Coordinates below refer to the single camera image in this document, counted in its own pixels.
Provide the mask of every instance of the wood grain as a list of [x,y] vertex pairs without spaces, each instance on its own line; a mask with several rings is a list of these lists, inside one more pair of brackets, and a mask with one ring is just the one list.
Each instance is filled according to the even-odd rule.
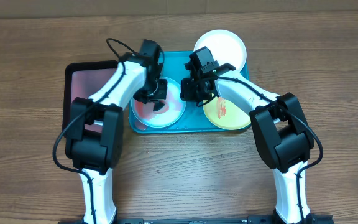
[[[358,11],[0,20],[0,223],[83,215],[80,178],[52,161],[68,64],[114,59],[107,37],[191,50],[212,29],[243,39],[253,82],[299,97],[325,148],[307,172],[311,211],[358,223]],[[251,130],[138,135],[126,123],[124,142],[114,172],[120,218],[244,217],[275,206]]]

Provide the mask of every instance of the table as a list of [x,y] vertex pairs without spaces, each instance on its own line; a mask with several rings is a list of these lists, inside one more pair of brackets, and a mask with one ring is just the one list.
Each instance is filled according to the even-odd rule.
[[[52,161],[68,64],[115,60],[107,37],[133,49],[151,39],[165,51],[191,50],[213,29],[243,39],[251,81],[299,97],[325,149],[307,171],[311,211],[358,222],[358,11],[336,11],[0,20],[0,223],[83,215],[80,178]],[[250,129],[139,135],[126,122],[124,142],[113,180],[119,218],[244,217],[274,209],[272,171]],[[58,158],[70,166],[63,147]],[[317,156],[315,148],[310,161]]]

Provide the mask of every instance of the teal tray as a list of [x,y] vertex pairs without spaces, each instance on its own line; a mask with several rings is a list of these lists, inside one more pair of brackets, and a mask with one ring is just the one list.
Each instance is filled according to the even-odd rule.
[[[172,78],[179,84],[184,78],[190,78],[190,72],[185,69],[185,63],[189,62],[189,55],[192,51],[165,52],[165,61],[162,76]],[[241,75],[248,79],[247,63],[241,70]],[[145,127],[135,117],[132,105],[129,103],[129,124],[131,128],[139,134],[165,134],[165,133],[197,133],[209,131],[227,131],[213,125],[204,114],[202,107],[197,107],[195,102],[187,102],[185,111],[179,120],[164,128]]]

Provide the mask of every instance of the robotic arm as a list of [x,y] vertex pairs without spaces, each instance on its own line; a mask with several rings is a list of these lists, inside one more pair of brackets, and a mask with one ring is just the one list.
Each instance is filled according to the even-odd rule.
[[[160,47],[155,42],[145,40],[139,54],[126,53],[123,56],[125,68],[120,63],[116,74],[124,69],[126,72],[119,83],[119,76],[114,75],[89,99],[77,98],[71,106],[70,120],[117,84],[109,97],[67,134],[67,157],[73,159],[74,167],[82,169],[94,180],[92,185],[96,213],[91,210],[87,178],[81,175],[86,205],[83,218],[85,223],[94,223],[93,215],[96,215],[97,223],[112,223],[116,216],[116,207],[112,201],[112,169],[122,151],[122,109],[132,96],[143,103],[165,99],[167,83],[159,79],[162,66],[157,63],[159,53]],[[297,98],[291,93],[279,96],[259,88],[246,80],[232,65],[219,65],[206,47],[190,55],[186,68],[190,70],[191,78],[182,80],[182,100],[200,102],[210,100],[215,94],[233,102],[250,115],[258,153],[273,169],[277,191],[275,214],[281,223],[299,223],[301,215],[295,174],[307,165],[309,150],[314,147],[314,141],[302,125],[283,114],[278,106],[283,106],[307,124]],[[269,100],[262,99],[249,87]],[[279,121],[288,121],[288,126],[278,131],[275,123]],[[84,130],[84,124],[93,123],[103,125],[101,134]],[[301,207],[303,218],[306,218],[310,210],[306,204],[304,171],[301,176]]]

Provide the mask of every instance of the yellow plate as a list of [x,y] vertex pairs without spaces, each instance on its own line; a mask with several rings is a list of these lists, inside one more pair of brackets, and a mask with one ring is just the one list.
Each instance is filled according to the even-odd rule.
[[237,130],[251,124],[251,120],[245,112],[234,103],[221,97],[215,97],[204,105],[203,109],[209,121],[222,129]]

